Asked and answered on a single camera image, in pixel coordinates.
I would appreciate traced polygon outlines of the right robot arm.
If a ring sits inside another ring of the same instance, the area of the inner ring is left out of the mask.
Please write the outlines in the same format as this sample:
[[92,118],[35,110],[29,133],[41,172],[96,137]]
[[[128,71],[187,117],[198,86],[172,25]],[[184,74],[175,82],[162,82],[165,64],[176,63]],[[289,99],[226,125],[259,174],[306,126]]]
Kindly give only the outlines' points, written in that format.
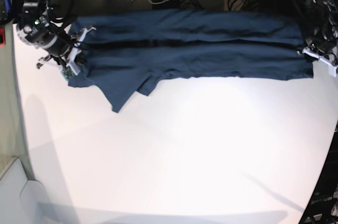
[[84,27],[70,35],[65,28],[73,22],[70,17],[72,3],[66,16],[60,20],[52,17],[52,9],[50,0],[23,0],[22,14],[16,26],[17,36],[23,43],[48,53],[38,60],[38,69],[49,65],[70,79],[80,73],[80,66],[84,63],[82,53],[87,49],[85,37],[96,28]]

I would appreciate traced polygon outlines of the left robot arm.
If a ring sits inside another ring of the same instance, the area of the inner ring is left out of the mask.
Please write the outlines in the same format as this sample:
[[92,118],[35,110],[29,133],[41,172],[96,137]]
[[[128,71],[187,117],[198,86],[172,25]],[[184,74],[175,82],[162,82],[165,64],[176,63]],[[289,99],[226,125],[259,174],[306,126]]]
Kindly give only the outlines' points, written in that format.
[[314,29],[310,50],[328,57],[337,47],[337,0],[311,0],[317,13],[310,13]]

